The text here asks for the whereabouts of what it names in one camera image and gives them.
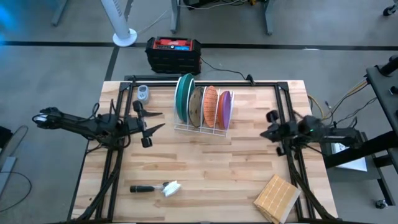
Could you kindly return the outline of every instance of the purple plate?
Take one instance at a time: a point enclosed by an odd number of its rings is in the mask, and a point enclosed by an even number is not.
[[[223,124],[225,129],[228,129],[230,116],[231,116],[231,93],[227,91],[223,99]]]

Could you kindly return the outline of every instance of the orange plate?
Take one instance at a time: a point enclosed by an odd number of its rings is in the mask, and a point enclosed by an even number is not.
[[[214,88],[214,86],[209,86],[208,88],[206,88],[204,97],[205,99],[203,100],[203,115],[205,115],[205,122],[207,126],[212,128],[214,127],[214,119],[216,116],[218,99],[216,88]]]
[[[218,108],[217,108],[217,120],[221,129],[225,129],[223,124],[223,109],[224,109],[223,102],[225,94],[226,91],[223,94],[221,94],[220,99],[218,100]]]

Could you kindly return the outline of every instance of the wooden plate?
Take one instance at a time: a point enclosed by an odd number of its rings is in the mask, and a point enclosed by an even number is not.
[[[193,90],[193,93],[189,99],[188,105],[188,116],[191,124],[195,127],[201,125],[200,114],[201,114],[201,103],[203,98],[203,87],[197,86]]]
[[[205,116],[205,122],[209,127],[214,127],[214,121],[216,116],[218,94],[214,86],[206,88],[206,92],[203,99],[203,115]]]

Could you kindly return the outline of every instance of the black handle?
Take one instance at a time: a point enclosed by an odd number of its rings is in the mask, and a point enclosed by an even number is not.
[[[381,75],[390,76],[392,72],[398,69],[398,57],[392,59],[387,65],[379,68]]]
[[[153,192],[155,188],[153,186],[130,186],[131,193],[140,193],[140,192]]]

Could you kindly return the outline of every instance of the plate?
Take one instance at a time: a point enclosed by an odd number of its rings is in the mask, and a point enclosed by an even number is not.
[[[205,116],[205,122],[209,127],[214,127],[214,121],[216,118],[216,107],[217,107],[218,94],[214,86],[209,86],[204,95],[203,99],[203,115]]]
[[[225,98],[225,94],[227,91],[223,92],[218,100],[218,108],[217,108],[217,121],[218,125],[221,129],[224,129],[224,122],[223,122],[223,102]]]
[[[199,127],[201,125],[201,102],[203,98],[203,87],[197,86],[193,90],[193,93],[189,99],[188,104],[188,116],[191,124],[195,127]]]
[[[184,121],[187,122],[187,100],[189,95],[192,94],[193,89],[195,88],[195,81],[192,82],[191,88],[191,80],[193,80],[193,75],[190,73],[184,75],[181,78],[180,84],[178,85],[178,90],[177,90],[177,114],[178,117]]]
[[[231,116],[231,93],[229,91],[225,91],[224,93],[225,93],[225,95],[224,95],[224,100],[223,100],[223,105],[222,105],[222,107],[223,107],[223,111],[222,111],[223,127],[224,127],[224,129],[228,129],[229,119],[231,119],[230,118],[230,116]]]

